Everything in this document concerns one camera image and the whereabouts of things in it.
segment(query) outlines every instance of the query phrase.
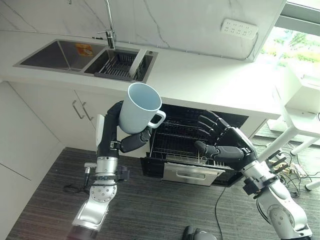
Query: sink basin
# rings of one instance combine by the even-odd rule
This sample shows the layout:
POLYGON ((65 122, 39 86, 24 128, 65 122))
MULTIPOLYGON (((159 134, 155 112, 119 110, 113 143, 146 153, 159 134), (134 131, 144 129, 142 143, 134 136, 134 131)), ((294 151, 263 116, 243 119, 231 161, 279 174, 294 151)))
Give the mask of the sink basin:
POLYGON ((79 72, 104 48, 103 44, 55 40, 17 65, 79 72))
POLYGON ((56 39, 14 67, 146 83, 158 53, 145 51, 137 57, 139 52, 140 49, 109 49, 104 44, 56 39))

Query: faucet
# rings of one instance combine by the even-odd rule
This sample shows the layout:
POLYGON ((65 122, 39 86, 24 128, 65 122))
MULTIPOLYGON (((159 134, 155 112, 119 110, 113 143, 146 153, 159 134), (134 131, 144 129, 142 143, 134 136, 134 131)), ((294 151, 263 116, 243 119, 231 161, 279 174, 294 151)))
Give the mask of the faucet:
POLYGON ((110 49, 116 48, 116 34, 113 30, 107 29, 105 31, 98 31, 97 34, 105 34, 106 41, 110 49))
POLYGON ((106 40, 107 44, 110 49, 115 49, 116 48, 116 34, 114 31, 114 23, 112 22, 112 17, 111 17, 111 8, 109 4, 109 0, 104 0, 109 22, 110 22, 110 29, 106 29, 105 31, 99 31, 97 34, 105 34, 106 35, 106 40))

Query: open dishwasher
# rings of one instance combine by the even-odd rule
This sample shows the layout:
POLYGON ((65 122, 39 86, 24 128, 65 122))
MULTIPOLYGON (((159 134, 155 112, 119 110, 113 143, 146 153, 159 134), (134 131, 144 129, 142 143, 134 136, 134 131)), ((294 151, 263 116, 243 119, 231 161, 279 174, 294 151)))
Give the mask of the open dishwasher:
MULTIPOLYGON (((150 152, 140 159, 145 176, 224 187, 231 186, 242 177, 240 172, 224 163, 201 155, 194 146, 198 140, 210 144, 208 137, 198 131, 197 121, 202 109, 163 104, 161 110, 166 113, 166 120, 153 130, 150 152)), ((215 113, 238 128, 248 118, 237 114, 215 113)))

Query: dish rack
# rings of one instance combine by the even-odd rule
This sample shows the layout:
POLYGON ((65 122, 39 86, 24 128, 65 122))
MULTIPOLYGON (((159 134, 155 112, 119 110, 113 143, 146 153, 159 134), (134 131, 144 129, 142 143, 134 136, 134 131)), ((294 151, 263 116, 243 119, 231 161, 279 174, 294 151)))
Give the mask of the dish rack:
POLYGON ((168 161, 210 165, 230 169, 223 162, 208 159, 194 146, 195 141, 208 143, 208 137, 198 132, 197 126, 166 121, 153 134, 149 156, 168 161))
POLYGON ((98 72, 94 73, 94 76, 100 78, 116 78, 129 82, 132 80, 141 82, 147 71, 145 58, 143 58, 139 64, 135 75, 133 77, 129 75, 130 67, 136 56, 136 54, 131 53, 115 52, 114 56, 109 58, 98 72))

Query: cabinet door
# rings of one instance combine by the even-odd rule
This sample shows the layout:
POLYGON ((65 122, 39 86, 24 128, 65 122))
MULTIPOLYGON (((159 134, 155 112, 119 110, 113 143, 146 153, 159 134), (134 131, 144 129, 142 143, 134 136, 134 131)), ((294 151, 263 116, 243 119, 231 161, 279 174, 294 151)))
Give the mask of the cabinet door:
POLYGON ((31 181, 0 165, 0 239, 6 239, 33 194, 31 181))
POLYGON ((0 113, 0 164, 31 180, 59 140, 5 81, 0 113))
MULTIPOLYGON (((85 109, 88 112, 89 117, 93 117, 92 124, 94 127, 97 125, 97 115, 106 115, 109 108, 111 108, 115 103, 122 101, 125 97, 124 91, 115 91, 113 94, 98 94, 98 93, 92 93, 92 92, 86 92, 86 91, 76 91, 77 95, 79 96, 82 103, 85 102, 85 109)), ((127 137, 128 134, 123 132, 119 126, 117 128, 117 139, 122 140, 123 138, 127 137)), ((146 152, 149 152, 149 143, 144 145, 143 147, 127 152, 122 153, 119 151, 120 155, 123 156, 130 156, 130 157, 136 157, 141 158, 146 156, 146 152)))
POLYGON ((65 147, 93 149, 95 129, 74 90, 17 82, 12 86, 65 147))

